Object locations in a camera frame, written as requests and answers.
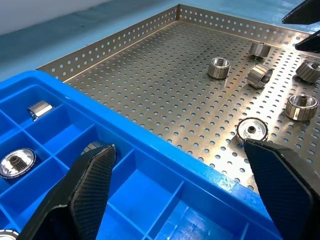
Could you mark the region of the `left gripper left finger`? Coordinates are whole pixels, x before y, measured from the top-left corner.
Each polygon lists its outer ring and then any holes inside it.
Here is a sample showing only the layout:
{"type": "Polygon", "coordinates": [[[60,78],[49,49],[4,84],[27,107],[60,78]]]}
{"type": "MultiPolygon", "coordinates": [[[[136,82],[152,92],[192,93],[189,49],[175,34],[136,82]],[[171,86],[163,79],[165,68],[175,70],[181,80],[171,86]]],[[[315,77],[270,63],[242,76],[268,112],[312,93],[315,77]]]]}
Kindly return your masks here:
{"type": "Polygon", "coordinates": [[[44,197],[19,240],[94,240],[110,190],[116,148],[103,145],[80,155],[44,197]]]}

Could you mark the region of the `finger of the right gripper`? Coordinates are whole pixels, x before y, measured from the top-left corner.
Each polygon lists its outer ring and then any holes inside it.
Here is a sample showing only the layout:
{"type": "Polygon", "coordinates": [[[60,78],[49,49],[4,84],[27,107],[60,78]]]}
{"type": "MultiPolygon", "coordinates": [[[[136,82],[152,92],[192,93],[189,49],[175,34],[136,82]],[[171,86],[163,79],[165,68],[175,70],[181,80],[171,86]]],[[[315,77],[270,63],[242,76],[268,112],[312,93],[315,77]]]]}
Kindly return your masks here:
{"type": "Polygon", "coordinates": [[[293,25],[311,25],[320,21],[320,0],[305,0],[287,15],[281,22],[293,25]]]}
{"type": "Polygon", "coordinates": [[[320,53],[320,31],[313,33],[295,45],[295,49],[302,52],[320,53]]]}

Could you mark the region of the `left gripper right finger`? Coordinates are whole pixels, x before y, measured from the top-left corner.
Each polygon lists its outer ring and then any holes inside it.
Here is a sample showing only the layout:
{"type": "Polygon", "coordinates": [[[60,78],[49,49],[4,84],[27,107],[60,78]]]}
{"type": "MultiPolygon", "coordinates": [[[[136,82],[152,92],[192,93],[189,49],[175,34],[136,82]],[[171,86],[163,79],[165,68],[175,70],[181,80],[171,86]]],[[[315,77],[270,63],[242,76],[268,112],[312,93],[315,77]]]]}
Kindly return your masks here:
{"type": "Polygon", "coordinates": [[[262,202],[284,240],[320,238],[320,173],[292,149],[247,138],[242,143],[262,202]]]}

